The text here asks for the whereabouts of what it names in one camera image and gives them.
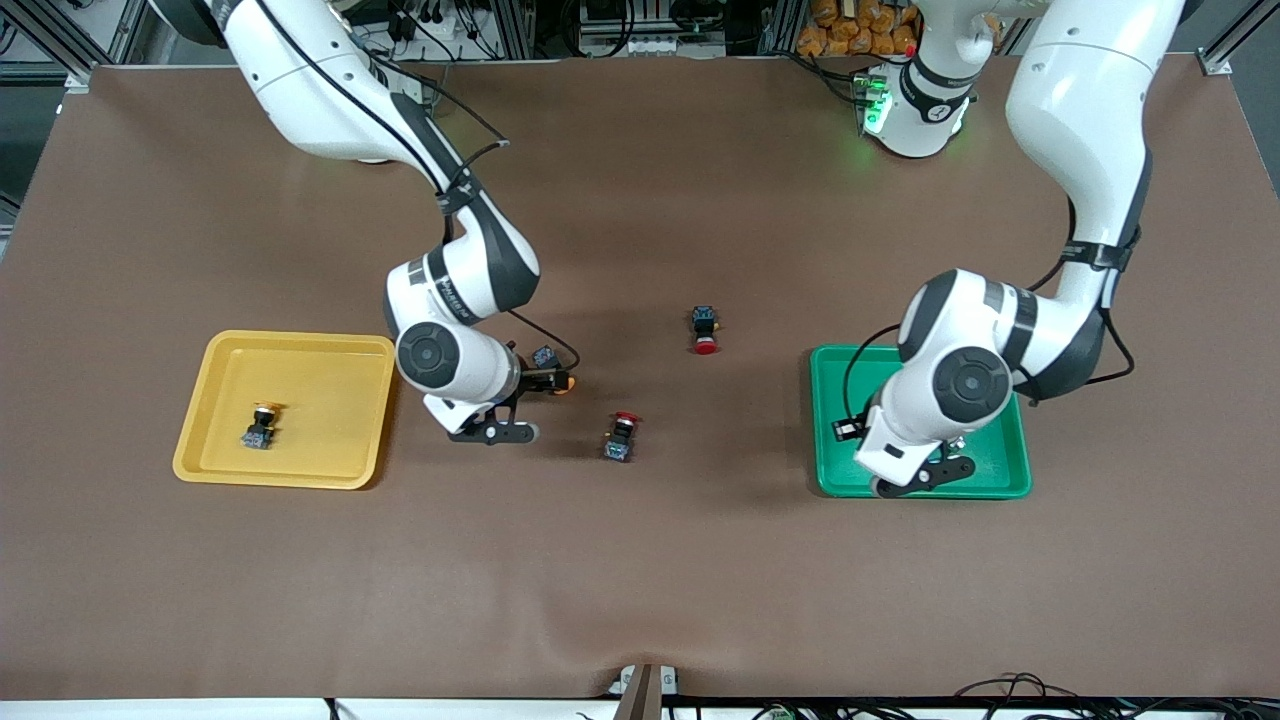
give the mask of wire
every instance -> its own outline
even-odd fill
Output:
[[[404,9],[404,5],[402,5],[399,0],[387,0],[387,1],[388,1],[389,4],[392,4],[392,5],[394,5],[394,6],[396,6],[396,9],[397,9],[397,10],[399,10],[401,13],[404,13],[404,17],[407,17],[407,18],[408,18],[408,19],[411,19],[411,20],[413,20],[413,24],[416,24],[416,26],[417,26],[417,28],[419,28],[420,31],[422,31],[422,35],[425,35],[425,36],[426,36],[426,37],[428,37],[428,38],[429,38],[429,40],[430,40],[431,42],[434,42],[434,44],[439,45],[439,46],[440,46],[440,50],[444,50],[444,55],[445,55],[445,56],[447,56],[447,58],[449,59],[449,61],[451,61],[451,63],[457,63],[457,61],[458,61],[458,59],[453,56],[453,53],[449,53],[449,49],[448,49],[448,47],[445,47],[443,42],[440,42],[440,38],[438,38],[438,37],[435,37],[434,35],[431,35],[431,31],[426,29],[426,26],[424,26],[424,24],[422,24],[422,23],[421,23],[421,22],[420,22],[420,20],[419,20],[419,19],[417,19],[417,18],[416,18],[415,15],[413,15],[413,13],[412,13],[411,10],[406,10],[406,9]],[[406,42],[406,44],[404,44],[404,49],[406,49],[406,50],[408,50],[408,42]]]
[[[4,38],[5,35],[9,35],[9,40],[8,41],[5,41],[5,38]],[[10,49],[13,49],[13,44],[17,40],[18,40],[18,27],[13,26],[13,24],[9,24],[9,20],[4,20],[4,27],[3,27],[3,29],[0,29],[0,42],[4,44],[4,47],[0,47],[0,55],[4,55]]]
[[[453,190],[453,186],[467,172],[467,169],[471,167],[471,163],[475,163],[476,160],[479,160],[480,158],[483,158],[489,151],[498,150],[499,147],[507,147],[508,145],[511,145],[511,141],[507,140],[507,136],[502,135],[498,131],[498,128],[493,127],[489,123],[489,120],[484,119],[484,117],[480,115],[480,113],[476,113],[475,110],[472,110],[470,105],[467,105],[462,100],[458,100],[458,97],[456,95],[453,95],[452,92],[449,92],[449,91],[444,90],[443,87],[440,87],[440,85],[434,78],[426,77],[424,74],[415,73],[412,70],[406,70],[404,68],[397,65],[396,63],[392,63],[389,60],[384,60],[381,58],[372,56],[372,60],[374,60],[374,63],[376,63],[376,64],[379,64],[379,65],[381,65],[381,67],[384,67],[384,68],[387,68],[387,69],[389,69],[389,70],[392,70],[392,72],[394,72],[397,74],[404,76],[404,77],[407,77],[410,79],[415,79],[415,81],[417,81],[417,82],[420,82],[422,85],[426,85],[428,87],[431,88],[433,92],[438,92],[438,94],[443,95],[444,97],[448,97],[451,101],[453,101],[454,105],[457,105],[458,108],[462,108],[468,115],[471,115],[477,123],[480,123],[486,131],[489,131],[495,138],[498,138],[495,142],[490,142],[489,145],[485,145],[480,150],[476,150],[475,152],[472,152],[471,156],[468,156],[461,165],[458,165],[458,169],[453,170],[453,174],[449,177],[449,184],[448,184],[448,187],[445,190]]]
[[[676,23],[676,27],[678,27],[684,32],[705,33],[705,32],[714,32],[724,27],[724,20],[728,19],[728,4],[722,5],[721,14],[716,18],[712,18],[712,20],[708,22],[707,24],[703,24],[696,19],[694,19],[692,13],[690,13],[687,18],[681,17],[681,13],[684,10],[691,10],[691,8],[689,8],[689,4],[690,4],[689,0],[673,0],[671,3],[671,10],[667,13],[667,17],[671,19],[671,22]]]
[[[1138,363],[1133,357],[1133,352],[1130,352],[1129,347],[1124,343],[1123,340],[1120,340],[1120,332],[1116,331],[1115,322],[1111,320],[1111,309],[1100,307],[1098,314],[1102,315],[1102,324],[1107,327],[1107,333],[1111,336],[1111,342],[1116,343],[1116,348],[1120,351],[1120,355],[1124,356],[1126,365],[1124,370],[1084,380],[1084,384],[1087,386],[1105,383],[1107,380],[1117,380],[1133,373],[1133,370],[1138,366]]]
[[[623,47],[631,42],[631,36],[636,29],[636,6],[635,0],[626,0],[626,8],[620,13],[622,19],[618,24],[618,41],[613,45],[613,49],[604,55],[588,55],[582,53],[582,47],[579,45],[577,40],[572,36],[573,22],[570,17],[570,9],[577,4],[579,0],[564,0],[561,6],[561,40],[564,41],[564,46],[575,58],[612,58],[622,51]]]
[[[965,687],[960,688],[959,691],[956,691],[952,697],[960,697],[960,696],[963,696],[963,694],[965,694],[965,693],[968,693],[968,692],[970,692],[973,689],[980,688],[983,685],[997,685],[997,684],[1001,684],[1001,683],[1012,683],[1012,685],[1018,685],[1019,683],[1032,683],[1037,688],[1039,688],[1041,697],[1044,697],[1044,694],[1046,694],[1047,691],[1053,691],[1056,693],[1061,693],[1061,694],[1070,696],[1070,697],[1079,697],[1079,696],[1076,696],[1074,692],[1071,692],[1069,689],[1060,688],[1057,685],[1050,685],[1044,680],[1041,680],[1039,676],[1036,675],[1034,673],[1010,673],[1007,676],[1004,676],[1004,678],[993,678],[991,680],[980,680],[978,683],[969,683],[968,685],[965,685]]]
[[[490,60],[500,60],[502,56],[498,51],[489,45],[489,41],[484,38],[484,26],[476,20],[475,8],[471,5],[471,0],[456,0],[454,6],[458,9],[458,20],[462,23],[462,29],[467,32],[467,38],[476,44]],[[466,9],[466,15],[463,17],[463,9]],[[467,18],[470,18],[471,24],[467,24]],[[489,22],[489,15],[485,17],[485,23]]]
[[[521,315],[520,313],[516,313],[515,310],[507,310],[507,314],[511,315],[512,318],[520,320],[521,323],[525,323],[526,325],[534,328],[535,331],[543,333],[544,336],[547,336],[548,338],[550,338],[553,342],[559,343],[561,347],[563,347],[566,351],[568,351],[568,354],[573,356],[573,361],[570,363],[568,365],[566,365],[564,368],[562,368],[566,373],[570,372],[570,370],[572,370],[573,368],[577,368],[577,365],[582,361],[582,356],[579,355],[577,350],[575,350],[572,345],[564,342],[563,340],[561,340],[559,337],[557,337],[554,333],[552,333],[547,328],[539,325],[538,323],[530,320],[529,318]]]
[[[1038,281],[1033,282],[1032,284],[1027,286],[1027,290],[1029,290],[1032,292],[1036,292],[1037,290],[1044,287],[1044,283],[1047,283],[1048,281],[1053,279],[1053,275],[1056,275],[1062,269],[1062,265],[1065,263],[1066,263],[1066,260],[1059,258],[1057,263],[1053,263],[1053,266],[1050,268],[1050,270],[1047,273],[1044,273],[1044,277],[1042,277],[1041,279],[1038,279]]]
[[[355,95],[347,92],[347,90],[344,87],[342,87],[340,85],[338,85],[338,81],[333,79],[332,77],[329,77],[328,73],[325,73],[324,70],[321,70],[320,65],[317,65],[316,61],[311,59],[311,55],[307,55],[306,50],[303,50],[302,47],[300,47],[298,44],[293,40],[293,37],[288,32],[284,31],[284,28],[280,26],[280,20],[275,19],[275,14],[271,13],[270,8],[266,6],[266,3],[264,3],[262,0],[253,0],[253,1],[257,3],[257,6],[262,10],[262,15],[266,18],[266,22],[271,23],[271,27],[275,29],[275,32],[282,38],[284,38],[284,42],[289,46],[289,49],[292,49],[294,53],[298,54],[300,58],[302,58],[302,61],[305,61],[308,68],[311,68],[317,76],[320,76],[321,79],[324,79],[326,83],[329,83],[330,87],[333,87],[334,90],[337,90],[338,95],[342,95],[343,97],[346,97],[347,100],[349,100],[352,105],[355,105],[356,108],[358,108],[362,113],[365,113],[366,115],[369,115],[369,118],[371,120],[374,120],[375,123],[378,123],[379,127],[381,127],[388,133],[390,133],[390,136],[394,137],[396,141],[399,142],[401,146],[403,146],[404,150],[407,150],[408,154],[415,160],[417,160],[417,163],[422,167],[422,169],[426,170],[426,168],[429,167],[426,164],[426,160],[424,160],[422,156],[419,155],[417,150],[415,150],[413,146],[407,140],[404,140],[403,135],[401,135],[396,128],[393,128],[390,126],[390,123],[388,123],[381,117],[379,117],[378,113],[374,113],[372,110],[370,110],[367,105],[365,105],[364,102],[360,101],[360,99],[357,99]],[[440,186],[436,184],[435,178],[433,178],[430,173],[425,173],[425,174],[426,174],[426,179],[431,183],[433,187],[435,187],[435,192],[438,195],[440,192],[443,192],[443,190],[440,188]]]
[[[796,55],[795,53],[791,53],[788,50],[771,50],[769,55],[780,55],[780,56],[783,56],[783,58],[790,58],[791,61],[796,63],[797,65],[800,65],[801,68],[809,70],[810,73],[818,76],[818,78],[822,79],[822,83],[824,86],[827,86],[827,90],[829,90],[832,95],[835,95],[836,97],[838,97],[844,102],[849,102],[850,105],[854,105],[854,106],[863,106],[863,105],[867,104],[864,100],[859,100],[858,97],[854,97],[851,95],[845,95],[844,92],[840,91],[838,87],[836,87],[831,82],[832,79],[850,82],[850,78],[851,78],[852,73],[845,76],[845,74],[840,74],[840,73],[833,73],[831,70],[824,70],[824,69],[822,69],[822,68],[818,67],[818,63],[806,63],[804,60],[804,58],[801,58],[800,55]]]
[[[858,346],[858,350],[854,351],[854,356],[849,359],[849,365],[845,365],[845,384],[844,384],[844,391],[840,393],[841,398],[845,401],[845,418],[852,418],[854,416],[854,411],[850,410],[850,407],[849,407],[849,375],[854,372],[854,365],[858,364],[858,359],[863,356],[863,351],[867,350],[868,345],[876,342],[881,337],[887,336],[888,333],[891,333],[891,332],[893,332],[893,331],[896,331],[896,329],[899,329],[901,327],[902,327],[901,324],[893,324],[893,325],[890,325],[887,328],[882,328],[876,334],[873,334],[872,337],[869,337],[865,341],[863,341],[863,343]]]

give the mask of brown tabletop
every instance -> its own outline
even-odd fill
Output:
[[[1189,56],[1147,110],[1116,307],[1138,372],[1024,414],[1032,495],[810,489],[810,348],[938,272],[1027,283],[1062,245],[1064,195],[1004,123],[1012,69],[906,161],[785,60],[458,68],[513,141],[480,173],[581,382],[524,407],[536,445],[492,450],[401,386],[364,492],[193,486],[170,459],[215,333],[385,332],[384,273],[440,234],[425,181],[294,150],[234,70],[100,69],[0,265],[0,694],[582,696],[636,661],[695,694],[1009,670],[1280,694],[1280,206]],[[687,351],[696,304],[723,318],[712,357]],[[598,457],[614,410],[644,418],[630,465]]]

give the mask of robotic arm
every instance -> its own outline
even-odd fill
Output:
[[[882,495],[932,487],[932,454],[995,419],[1012,392],[1057,397],[1093,373],[1139,237],[1151,174],[1143,104],[1181,8],[1056,0],[1044,14],[1005,111],[1018,145],[1073,205],[1057,295],[959,269],[916,292],[899,332],[902,369],[872,397],[859,433],[856,460],[890,483]]]
[[[224,42],[294,146],[339,160],[398,160],[428,178],[445,238],[387,277],[397,365],[453,439],[532,441],[536,428],[499,423],[494,407],[513,413],[521,392],[552,389],[547,378],[532,378],[511,348],[472,325],[530,300],[538,258],[421,105],[374,77],[351,27],[321,0],[150,1],[183,36]]]
[[[1037,18],[1051,0],[916,0],[924,31],[908,63],[886,63],[884,91],[864,114],[867,135],[897,155],[927,158],[960,132],[969,91],[995,47],[984,15]]]

